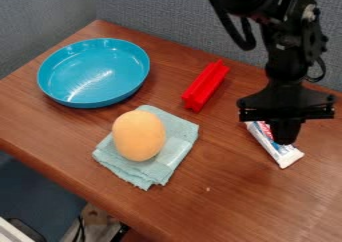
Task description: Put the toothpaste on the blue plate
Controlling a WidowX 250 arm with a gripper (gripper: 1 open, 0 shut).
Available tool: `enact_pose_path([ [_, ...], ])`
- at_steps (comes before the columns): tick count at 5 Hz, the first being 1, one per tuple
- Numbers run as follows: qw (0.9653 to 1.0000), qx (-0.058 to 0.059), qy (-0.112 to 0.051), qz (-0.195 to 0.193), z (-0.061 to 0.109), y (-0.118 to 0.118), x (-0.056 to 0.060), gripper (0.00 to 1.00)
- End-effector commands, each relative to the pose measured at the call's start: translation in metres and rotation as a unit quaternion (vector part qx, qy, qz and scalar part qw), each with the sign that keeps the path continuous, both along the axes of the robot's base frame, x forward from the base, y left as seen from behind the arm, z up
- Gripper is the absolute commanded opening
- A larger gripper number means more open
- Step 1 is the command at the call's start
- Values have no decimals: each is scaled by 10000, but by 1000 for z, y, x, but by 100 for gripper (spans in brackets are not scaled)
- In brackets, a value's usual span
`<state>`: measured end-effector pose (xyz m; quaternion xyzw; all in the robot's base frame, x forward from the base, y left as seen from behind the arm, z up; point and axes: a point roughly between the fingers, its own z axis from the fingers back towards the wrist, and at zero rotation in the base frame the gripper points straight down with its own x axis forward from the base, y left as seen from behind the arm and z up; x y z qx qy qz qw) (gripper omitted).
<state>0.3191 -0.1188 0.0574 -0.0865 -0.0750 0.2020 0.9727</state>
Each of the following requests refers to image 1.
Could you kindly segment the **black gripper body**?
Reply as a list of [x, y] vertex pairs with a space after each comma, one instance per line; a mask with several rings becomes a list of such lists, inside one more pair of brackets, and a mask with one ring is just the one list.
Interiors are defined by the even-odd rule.
[[236, 102], [240, 121], [331, 119], [335, 96], [305, 88], [301, 83], [269, 81], [255, 94]]

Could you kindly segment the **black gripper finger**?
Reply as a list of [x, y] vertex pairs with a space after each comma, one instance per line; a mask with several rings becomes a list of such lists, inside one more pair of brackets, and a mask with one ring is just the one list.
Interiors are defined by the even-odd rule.
[[267, 124], [269, 125], [272, 140], [279, 145], [289, 145], [295, 142], [300, 126], [304, 123], [303, 119], [269, 119]]

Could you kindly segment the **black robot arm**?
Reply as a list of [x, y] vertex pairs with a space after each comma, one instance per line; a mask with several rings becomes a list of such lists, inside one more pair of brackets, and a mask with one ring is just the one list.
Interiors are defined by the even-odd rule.
[[308, 119], [333, 117], [335, 96], [308, 89], [324, 76], [308, 68], [324, 67], [327, 36], [320, 29], [315, 0], [208, 0], [232, 41], [244, 51], [255, 48], [251, 22], [259, 24], [268, 60], [265, 87], [236, 102], [238, 120], [269, 125], [273, 141], [295, 142]]

